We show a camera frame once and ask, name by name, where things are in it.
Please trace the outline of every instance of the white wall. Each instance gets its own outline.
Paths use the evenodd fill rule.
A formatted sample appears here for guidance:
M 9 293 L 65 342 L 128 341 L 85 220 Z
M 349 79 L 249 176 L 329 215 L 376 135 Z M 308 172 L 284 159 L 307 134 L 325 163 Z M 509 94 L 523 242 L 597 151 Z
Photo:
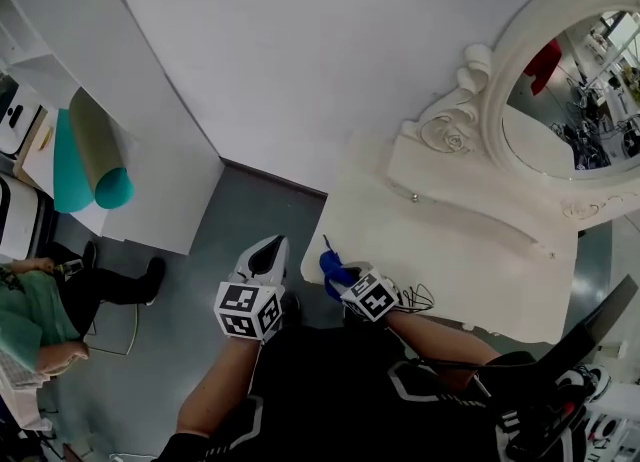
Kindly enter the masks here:
M 222 156 L 325 191 L 354 129 L 415 118 L 526 1 L 127 0 Z

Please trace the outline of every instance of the black pants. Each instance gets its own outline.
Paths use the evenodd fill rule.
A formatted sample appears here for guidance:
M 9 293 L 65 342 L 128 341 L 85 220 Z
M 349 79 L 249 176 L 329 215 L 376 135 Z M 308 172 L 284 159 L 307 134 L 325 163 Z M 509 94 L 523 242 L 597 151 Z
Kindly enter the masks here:
M 58 243 L 50 244 L 44 255 L 56 265 L 81 259 Z M 142 304 L 152 299 L 155 291 L 146 280 L 144 275 L 132 279 L 103 268 L 82 270 L 66 282 L 64 277 L 56 276 L 62 305 L 80 336 L 89 331 L 101 302 Z

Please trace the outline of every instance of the gray floor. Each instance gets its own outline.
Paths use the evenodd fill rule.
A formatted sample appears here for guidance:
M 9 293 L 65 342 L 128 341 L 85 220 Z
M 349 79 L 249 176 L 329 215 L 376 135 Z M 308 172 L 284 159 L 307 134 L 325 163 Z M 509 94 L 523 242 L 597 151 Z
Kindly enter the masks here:
M 291 242 L 289 289 L 302 301 L 305 322 L 340 325 L 341 308 L 323 289 L 305 283 L 299 266 L 323 207 L 323 200 L 226 169 L 202 220 L 190 256 L 162 253 L 134 243 L 97 240 L 100 266 L 138 276 L 155 254 L 168 273 L 156 303 L 142 308 L 140 334 L 131 354 L 94 353 L 45 388 L 42 401 L 62 439 L 88 439 L 101 452 L 159 454 L 175 427 L 178 409 L 218 353 L 224 337 L 212 311 L 220 281 L 237 256 L 256 241 L 285 234 Z M 55 239 L 81 251 L 91 237 L 73 218 L 61 216 Z M 611 227 L 590 230 L 581 240 L 567 328 L 608 291 Z M 103 305 L 93 346 L 123 350 L 133 327 L 129 306 Z M 526 349 L 540 356 L 549 345 L 523 345 L 476 331 L 501 352 Z

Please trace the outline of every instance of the sneaker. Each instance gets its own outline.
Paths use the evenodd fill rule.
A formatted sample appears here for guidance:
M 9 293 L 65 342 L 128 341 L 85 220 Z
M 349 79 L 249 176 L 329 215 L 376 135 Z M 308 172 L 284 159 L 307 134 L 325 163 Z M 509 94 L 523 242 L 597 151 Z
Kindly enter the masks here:
M 86 270 L 96 267 L 96 260 L 98 259 L 98 247 L 92 241 L 88 241 L 84 246 L 82 252 L 82 264 Z
M 142 277 L 142 279 L 145 280 L 144 285 L 148 287 L 149 293 L 151 294 L 151 298 L 145 302 L 146 305 L 150 306 L 156 301 L 166 268 L 167 265 L 161 258 L 151 258 L 151 261 L 149 261 L 147 271 Z
M 285 291 L 280 299 L 282 307 L 282 320 L 280 328 L 300 325 L 302 323 L 302 307 L 300 299 L 293 291 Z

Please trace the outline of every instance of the white shelf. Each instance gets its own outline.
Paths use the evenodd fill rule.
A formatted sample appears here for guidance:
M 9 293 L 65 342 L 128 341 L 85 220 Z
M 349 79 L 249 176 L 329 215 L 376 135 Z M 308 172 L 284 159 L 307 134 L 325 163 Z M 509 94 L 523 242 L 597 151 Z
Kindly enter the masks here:
M 7 63 L 14 64 L 50 53 L 12 0 L 0 0 L 0 28 L 7 39 L 7 43 L 1 46 Z
M 71 98 L 80 88 L 53 55 L 16 63 L 10 66 L 7 72 L 18 83 L 30 85 L 54 108 L 69 108 Z

